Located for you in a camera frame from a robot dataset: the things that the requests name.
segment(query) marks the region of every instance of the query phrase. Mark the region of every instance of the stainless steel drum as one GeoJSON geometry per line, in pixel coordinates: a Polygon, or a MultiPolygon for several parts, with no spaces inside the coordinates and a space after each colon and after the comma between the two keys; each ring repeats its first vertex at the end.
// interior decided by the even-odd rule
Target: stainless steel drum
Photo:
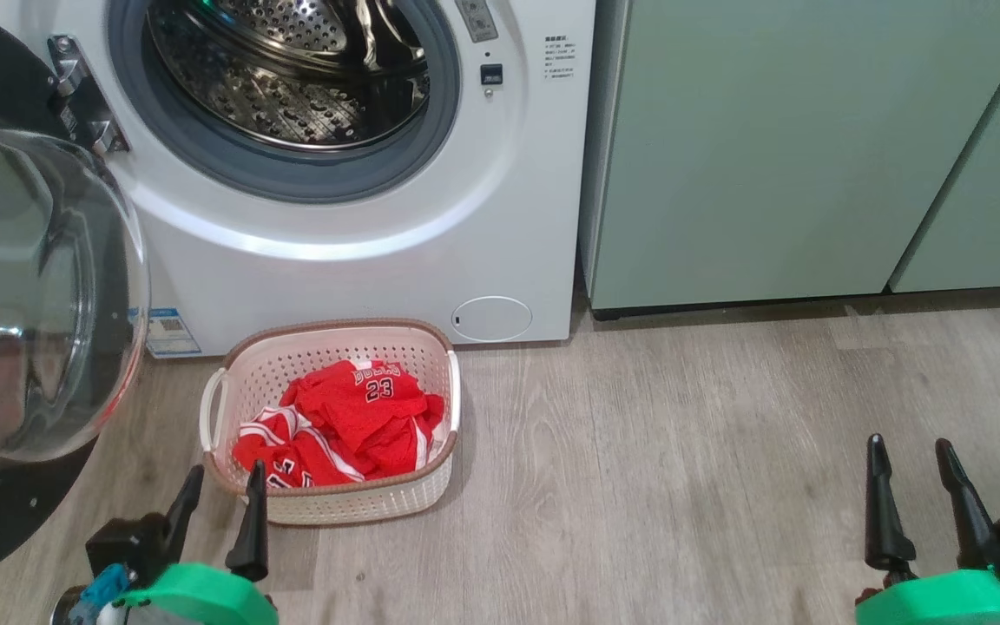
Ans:
{"type": "Polygon", "coordinates": [[[427,102],[424,52],[391,0],[169,0],[149,28],[199,106],[277,147],[370,145],[427,102]]]}

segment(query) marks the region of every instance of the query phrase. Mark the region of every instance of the green robot part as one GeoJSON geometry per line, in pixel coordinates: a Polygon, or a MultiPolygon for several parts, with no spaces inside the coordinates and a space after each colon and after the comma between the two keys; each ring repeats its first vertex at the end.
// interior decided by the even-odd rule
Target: green robot part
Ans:
{"type": "Polygon", "coordinates": [[[269,574],[265,474],[258,460],[246,487],[249,505],[227,553],[229,573],[179,563],[202,490],[203,467],[195,466],[167,515],[111,519],[87,541],[95,581],[82,593],[64,594],[52,625],[278,625],[273,602],[254,585],[269,574]]]}
{"type": "Polygon", "coordinates": [[[992,523],[948,440],[936,444],[940,482],[951,495],[960,570],[917,578],[916,547],[901,530],[881,435],[866,442],[866,564],[885,572],[882,590],[856,601],[858,625],[1000,624],[1000,522],[992,523]]]}

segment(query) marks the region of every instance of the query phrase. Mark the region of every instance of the instruction label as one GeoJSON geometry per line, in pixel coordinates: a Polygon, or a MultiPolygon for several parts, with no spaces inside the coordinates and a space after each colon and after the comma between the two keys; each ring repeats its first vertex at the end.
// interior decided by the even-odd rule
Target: instruction label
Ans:
{"type": "MultiPolygon", "coordinates": [[[[130,316],[136,316],[136,310],[130,310],[130,316]]],[[[175,308],[151,309],[148,328],[146,347],[154,359],[182,359],[203,353],[175,308]]]]}
{"type": "Polygon", "coordinates": [[[566,80],[576,76],[576,43],[568,35],[547,36],[543,61],[543,78],[566,80]]]}

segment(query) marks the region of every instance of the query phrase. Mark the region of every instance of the clothing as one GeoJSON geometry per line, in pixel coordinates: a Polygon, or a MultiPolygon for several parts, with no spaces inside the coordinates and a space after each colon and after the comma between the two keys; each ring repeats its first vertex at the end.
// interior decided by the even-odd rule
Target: clothing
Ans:
{"type": "Polygon", "coordinates": [[[444,401],[424,394],[403,365],[344,360],[295,379],[243,424],[234,459],[257,459],[278,487],[329,486],[420,470],[444,401]]]}

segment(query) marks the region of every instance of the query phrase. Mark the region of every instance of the door hinge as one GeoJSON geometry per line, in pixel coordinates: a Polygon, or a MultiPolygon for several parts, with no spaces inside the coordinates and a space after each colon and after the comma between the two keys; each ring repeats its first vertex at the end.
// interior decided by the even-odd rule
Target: door hinge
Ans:
{"type": "Polygon", "coordinates": [[[130,146],[118,126],[114,112],[91,75],[87,60],[75,38],[55,35],[49,38],[49,55],[56,78],[49,108],[68,130],[72,141],[89,148],[96,155],[128,151],[130,146]]]}

